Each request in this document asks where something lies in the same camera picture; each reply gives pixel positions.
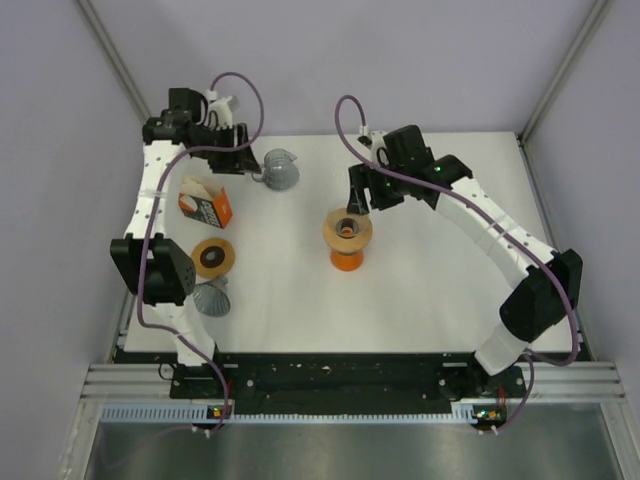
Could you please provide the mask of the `orange coffee filter box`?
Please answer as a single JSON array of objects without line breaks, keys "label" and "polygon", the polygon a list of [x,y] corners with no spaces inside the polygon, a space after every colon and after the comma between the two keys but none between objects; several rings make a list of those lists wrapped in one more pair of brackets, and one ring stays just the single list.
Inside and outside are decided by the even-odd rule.
[{"label": "orange coffee filter box", "polygon": [[225,229],[233,216],[224,187],[213,177],[184,177],[178,202],[185,217],[219,229]]}]

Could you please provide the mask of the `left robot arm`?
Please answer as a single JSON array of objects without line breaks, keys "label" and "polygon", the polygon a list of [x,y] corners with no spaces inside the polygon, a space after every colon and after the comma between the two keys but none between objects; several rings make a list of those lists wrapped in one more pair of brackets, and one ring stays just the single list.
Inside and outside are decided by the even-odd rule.
[{"label": "left robot arm", "polygon": [[178,361],[196,367],[192,384],[205,396],[226,387],[225,370],[211,361],[216,343],[205,331],[192,292],[196,267],[168,223],[180,215],[179,193],[186,168],[201,159],[214,174],[257,173],[248,129],[233,120],[231,96],[172,88],[160,115],[142,127],[143,173],[131,220],[110,255],[136,298],[139,324],[167,333]]}]

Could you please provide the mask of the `orange glass carafe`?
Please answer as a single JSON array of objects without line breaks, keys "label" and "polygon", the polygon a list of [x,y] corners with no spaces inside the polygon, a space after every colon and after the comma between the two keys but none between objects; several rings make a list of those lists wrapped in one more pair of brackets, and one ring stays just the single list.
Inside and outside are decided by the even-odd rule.
[{"label": "orange glass carafe", "polygon": [[330,261],[338,270],[343,272],[352,272],[362,265],[364,261],[364,252],[359,250],[354,253],[346,254],[332,250],[330,253]]}]

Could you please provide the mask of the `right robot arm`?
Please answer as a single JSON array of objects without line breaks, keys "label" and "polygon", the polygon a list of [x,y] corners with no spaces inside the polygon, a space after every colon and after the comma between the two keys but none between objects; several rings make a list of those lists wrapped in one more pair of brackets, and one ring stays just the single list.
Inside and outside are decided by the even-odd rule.
[{"label": "right robot arm", "polygon": [[457,225],[500,270],[512,292],[499,308],[499,323],[475,351],[466,380],[487,396],[503,372],[547,330],[568,320],[577,332],[583,260],[537,239],[497,205],[458,157],[435,158],[420,129],[408,125],[386,133],[361,125],[358,142],[369,152],[350,167],[347,211],[365,215],[386,210],[407,197],[425,202]]}]

